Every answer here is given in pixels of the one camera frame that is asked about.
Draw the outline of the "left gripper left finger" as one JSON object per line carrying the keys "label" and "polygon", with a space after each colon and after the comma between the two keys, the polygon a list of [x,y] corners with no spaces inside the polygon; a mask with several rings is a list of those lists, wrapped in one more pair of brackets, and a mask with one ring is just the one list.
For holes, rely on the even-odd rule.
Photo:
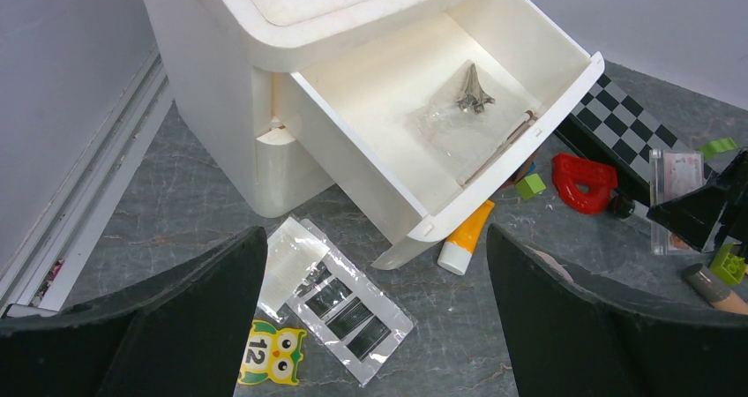
{"label": "left gripper left finger", "polygon": [[4,319],[2,395],[232,395],[266,258],[248,228],[115,293]]}

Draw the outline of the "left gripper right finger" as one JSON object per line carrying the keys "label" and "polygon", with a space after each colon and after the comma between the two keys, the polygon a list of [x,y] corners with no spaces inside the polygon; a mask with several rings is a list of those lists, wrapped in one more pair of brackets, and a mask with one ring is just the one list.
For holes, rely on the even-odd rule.
{"label": "left gripper right finger", "polygon": [[520,395],[746,395],[746,316],[561,264],[496,224],[486,251]]}

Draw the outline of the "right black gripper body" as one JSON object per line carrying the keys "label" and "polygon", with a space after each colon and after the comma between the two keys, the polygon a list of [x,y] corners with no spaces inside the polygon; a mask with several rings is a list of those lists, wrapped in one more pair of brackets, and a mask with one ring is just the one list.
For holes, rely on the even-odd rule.
{"label": "right black gripper body", "polygon": [[713,251],[729,238],[747,243],[747,150],[697,190],[653,203],[647,218],[695,251]]}

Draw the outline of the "clear false eyelash case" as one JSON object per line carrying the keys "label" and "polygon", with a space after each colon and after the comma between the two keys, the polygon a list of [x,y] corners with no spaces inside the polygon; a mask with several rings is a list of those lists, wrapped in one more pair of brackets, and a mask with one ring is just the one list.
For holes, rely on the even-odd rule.
{"label": "clear false eyelash case", "polygon": [[[650,207],[681,197],[705,183],[701,152],[652,149],[649,154]],[[697,252],[661,224],[651,224],[654,255],[692,255]]]}

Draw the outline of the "orange white cream tube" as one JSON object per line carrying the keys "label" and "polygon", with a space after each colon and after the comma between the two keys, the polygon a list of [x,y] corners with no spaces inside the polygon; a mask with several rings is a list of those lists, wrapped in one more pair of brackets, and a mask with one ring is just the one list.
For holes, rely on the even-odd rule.
{"label": "orange white cream tube", "polygon": [[493,201],[484,201],[445,239],[437,259],[438,266],[457,275],[466,273],[482,229],[494,207]]}

